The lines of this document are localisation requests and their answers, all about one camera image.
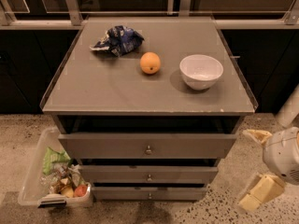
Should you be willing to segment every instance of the terrazzo floor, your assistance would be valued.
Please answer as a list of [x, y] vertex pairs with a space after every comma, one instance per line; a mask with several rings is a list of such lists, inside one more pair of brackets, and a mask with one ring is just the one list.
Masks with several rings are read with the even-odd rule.
[[[241, 133], [261, 129], [282, 130], [272, 114], [244, 119], [238, 138], [206, 197], [195, 203], [97, 202], [88, 208], [37, 209], [18, 204], [23, 179], [42, 131], [54, 126], [45, 115], [0, 116], [0, 223], [299, 223], [299, 186], [288, 184], [275, 200], [247, 213], [236, 203], [257, 174], [270, 173], [262, 161], [262, 149]], [[299, 118], [292, 123], [299, 127]]]

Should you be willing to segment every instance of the trash bin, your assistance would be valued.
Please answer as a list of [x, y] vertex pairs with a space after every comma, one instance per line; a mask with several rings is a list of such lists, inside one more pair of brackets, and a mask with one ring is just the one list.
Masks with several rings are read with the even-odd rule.
[[60, 194], [52, 194], [48, 197], [48, 187], [41, 183], [43, 160], [47, 147], [61, 152], [62, 145], [58, 140], [60, 132], [56, 127], [50, 127], [43, 131], [36, 147], [36, 154], [31, 161], [28, 173], [24, 179], [19, 194], [18, 202], [20, 205], [31, 205], [37, 207], [88, 207], [93, 205], [91, 185], [88, 185], [87, 192], [83, 197], [67, 198]]

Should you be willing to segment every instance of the gray dresser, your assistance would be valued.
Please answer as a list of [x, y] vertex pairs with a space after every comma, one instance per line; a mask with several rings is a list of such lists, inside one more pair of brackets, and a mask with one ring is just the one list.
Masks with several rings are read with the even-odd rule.
[[[195, 201], [218, 172], [235, 131], [256, 103], [212, 19], [89, 18], [43, 101], [64, 149], [80, 164], [97, 200]], [[90, 51], [115, 25], [145, 37], [120, 58]], [[161, 70], [147, 76], [143, 53]], [[207, 91], [183, 82], [180, 61], [192, 54], [218, 59], [224, 73]]]

